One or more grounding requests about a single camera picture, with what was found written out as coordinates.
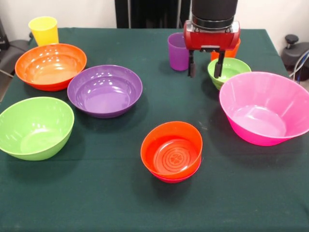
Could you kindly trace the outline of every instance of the green cloth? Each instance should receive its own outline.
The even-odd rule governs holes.
[[[0,155],[0,231],[285,232],[309,231],[309,135],[277,146],[240,139],[195,52],[196,77],[169,67],[175,29],[59,29],[61,43],[80,47],[88,67],[117,64],[136,72],[143,94],[129,112],[92,118],[75,109],[72,135],[45,161]],[[265,30],[242,30],[237,58],[253,71],[287,75]],[[0,112],[25,98],[52,96],[15,77]],[[146,134],[186,121],[203,136],[203,161],[189,180],[171,185],[140,159]]]

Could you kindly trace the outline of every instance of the plastic bowl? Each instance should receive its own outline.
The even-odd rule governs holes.
[[[72,109],[59,99],[17,102],[0,114],[0,149],[22,160],[48,159],[66,144],[73,124]]]
[[[231,77],[240,74],[251,72],[250,67],[243,61],[235,58],[224,58],[223,67],[222,67],[222,75],[218,78],[214,78],[214,68],[218,59],[214,59],[208,65],[208,73],[211,77],[213,84],[216,86],[218,90],[220,90],[221,86]]]
[[[198,169],[199,169],[199,167],[201,165],[201,162],[202,162],[202,160],[200,161],[197,169],[191,175],[189,175],[189,176],[187,176],[185,178],[182,178],[182,179],[168,179],[168,178],[161,177],[161,176],[159,176],[157,174],[154,174],[154,173],[152,173],[152,175],[154,175],[156,178],[158,178],[159,180],[161,180],[161,181],[163,181],[165,183],[177,184],[177,183],[185,181],[185,180],[189,179],[191,176],[193,176],[198,171]]]
[[[233,130],[249,143],[271,146],[309,131],[309,93],[284,76],[236,75],[219,98]]]
[[[199,167],[203,140],[186,122],[167,122],[154,128],[144,139],[140,156],[152,173],[167,179],[183,179]]]
[[[86,66],[85,53],[70,44],[58,43],[35,47],[16,62],[17,76],[28,85],[43,91],[59,91]]]
[[[98,118],[119,116],[140,98],[142,82],[131,70],[100,65],[84,70],[68,86],[69,100],[78,109]]]

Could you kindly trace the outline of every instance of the wall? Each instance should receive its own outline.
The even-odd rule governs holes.
[[[235,19],[241,28],[266,29],[277,51],[285,35],[296,34],[309,42],[309,0],[238,0]]]
[[[28,22],[42,15],[55,17],[59,27],[116,27],[114,0],[0,0],[9,40],[28,40]]]
[[[239,0],[236,20],[242,28],[267,29],[280,52],[288,33],[309,41],[308,9],[309,0]],[[10,40],[28,39],[28,21],[41,15],[56,17],[59,27],[116,27],[114,0],[0,0]]]

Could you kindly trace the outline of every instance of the cup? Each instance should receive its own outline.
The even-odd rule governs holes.
[[[239,49],[239,45],[240,45],[240,39],[238,39],[238,42],[233,50],[227,50],[225,52],[224,57],[235,58],[238,52],[238,49]],[[213,61],[214,59],[218,59],[218,58],[219,58],[219,53],[211,52],[211,61]]]
[[[42,16],[31,20],[28,24],[38,46],[58,44],[57,20],[53,17]]]
[[[189,67],[189,50],[185,46],[183,32],[171,34],[168,38],[169,64],[172,69],[185,71]]]

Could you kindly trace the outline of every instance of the large green bowl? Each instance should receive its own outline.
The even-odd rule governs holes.
[[[22,160],[44,160],[66,144],[74,113],[64,101],[50,97],[17,102],[0,114],[0,149]]]
[[[218,90],[220,90],[221,86],[231,77],[240,73],[251,72],[250,67],[245,62],[235,58],[224,58],[222,75],[218,78],[214,78],[214,68],[217,62],[218,59],[214,59],[209,63],[208,74]]]

